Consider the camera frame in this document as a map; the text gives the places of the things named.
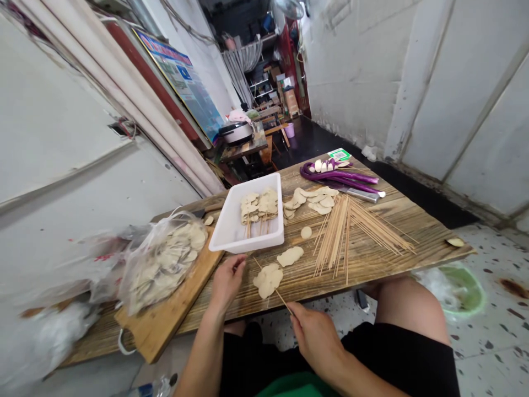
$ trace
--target white plastic container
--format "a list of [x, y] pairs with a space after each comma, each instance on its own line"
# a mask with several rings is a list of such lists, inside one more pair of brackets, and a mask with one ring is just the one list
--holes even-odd
[[[241, 224], [241, 199], [249, 193], [262, 194], [267, 187], [277, 192], [278, 217], [268, 221], [268, 234], [265, 234], [266, 231], [261, 229], [261, 235], [259, 235], [260, 223], [252, 223], [251, 238], [246, 238], [246, 225]], [[235, 185], [230, 189], [209, 242], [209, 250], [224, 250], [232, 254], [242, 254], [281, 245], [284, 241], [281, 176], [278, 173], [273, 173]]]

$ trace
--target cutting board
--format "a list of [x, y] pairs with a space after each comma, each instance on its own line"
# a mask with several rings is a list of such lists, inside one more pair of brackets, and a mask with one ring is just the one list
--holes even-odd
[[134, 316], [127, 315], [126, 307], [114, 315], [121, 328], [132, 333], [136, 349], [149, 364], [158, 361], [224, 254], [224, 251], [209, 250], [214, 228], [206, 229], [208, 239], [204, 248], [187, 278], [169, 298]]

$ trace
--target trash bin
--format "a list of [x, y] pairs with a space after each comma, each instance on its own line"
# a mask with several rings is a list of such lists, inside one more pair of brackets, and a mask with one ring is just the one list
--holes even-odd
[[294, 138], [294, 124], [288, 123], [288, 127], [285, 127], [285, 132], [287, 133], [287, 137]]

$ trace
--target black shorts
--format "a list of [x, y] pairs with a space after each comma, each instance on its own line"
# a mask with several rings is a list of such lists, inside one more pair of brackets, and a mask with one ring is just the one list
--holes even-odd
[[[251, 325], [255, 330], [257, 324]], [[460, 395], [452, 348], [440, 342], [391, 324], [362, 323], [342, 338], [342, 344], [410, 396]], [[313, 372], [299, 348], [280, 352], [247, 333], [224, 334], [221, 396], [255, 396], [274, 380], [303, 371]]]

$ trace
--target wooden table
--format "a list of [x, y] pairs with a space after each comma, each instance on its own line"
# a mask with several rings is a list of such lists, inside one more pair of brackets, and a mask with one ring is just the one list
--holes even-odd
[[257, 153], [268, 146], [264, 134], [265, 132], [263, 130], [263, 124], [261, 122], [256, 122], [255, 125], [257, 131], [253, 134], [253, 139], [239, 146], [227, 146], [220, 157], [221, 163], [232, 162], [243, 156]]
[[[324, 159], [327, 157], [327, 155], [322, 155], [318, 158]], [[356, 165], [361, 165], [355, 159], [352, 159], [352, 161]], [[287, 200], [287, 196], [293, 194], [296, 187], [303, 189], [319, 187], [319, 185], [303, 179], [299, 175], [300, 166], [301, 164], [293, 165], [279, 172], [281, 174], [283, 201]], [[362, 172], [366, 175], [376, 176], [367, 169]], [[295, 218], [289, 221], [285, 227], [284, 244], [254, 253], [259, 263], [265, 266], [276, 261], [276, 256], [285, 249], [295, 245], [303, 247], [305, 254], [293, 266], [285, 269], [283, 280], [279, 286], [281, 295], [286, 301], [308, 301], [345, 291], [353, 286], [359, 287], [370, 281], [460, 260], [469, 254], [475, 253], [474, 249], [468, 244], [461, 248], [448, 245], [445, 240], [455, 237], [455, 234], [386, 181], [381, 179], [377, 188], [384, 190], [387, 196], [382, 198], [377, 204], [364, 202], [364, 205], [371, 207], [384, 219], [419, 241], [420, 243], [415, 246], [417, 254], [407, 253], [403, 256], [394, 256], [376, 245], [360, 230], [352, 230], [348, 264], [349, 285], [346, 284], [346, 278], [341, 272], [334, 279], [332, 278], [332, 272], [323, 272], [321, 277], [313, 278], [312, 274], [314, 273], [316, 262], [316, 256], [312, 255], [314, 237], [324, 217], [308, 208], [307, 205], [302, 205], [296, 211]], [[221, 201], [227, 194], [228, 191], [225, 191], [189, 204], [182, 209], [189, 211], [198, 210]], [[218, 218], [219, 212], [212, 215]], [[300, 231], [304, 226], [312, 228], [313, 238], [309, 240], [301, 238]], [[283, 305], [276, 294], [265, 300], [259, 297], [257, 289], [251, 282], [259, 272], [259, 268], [252, 259], [248, 262], [247, 270], [248, 273], [245, 275], [241, 291], [227, 313], [227, 320], [254, 316], [258, 313], [281, 308]], [[212, 280], [209, 280], [178, 329], [177, 334], [183, 334], [198, 328], [209, 302], [211, 283]], [[101, 319], [87, 332], [84, 338], [74, 345], [71, 356], [62, 366], [118, 351], [116, 341], [119, 332], [120, 327], [114, 321], [113, 304], [108, 304], [101, 315]], [[132, 336], [129, 333], [125, 332], [123, 341], [127, 348], [134, 347]]]

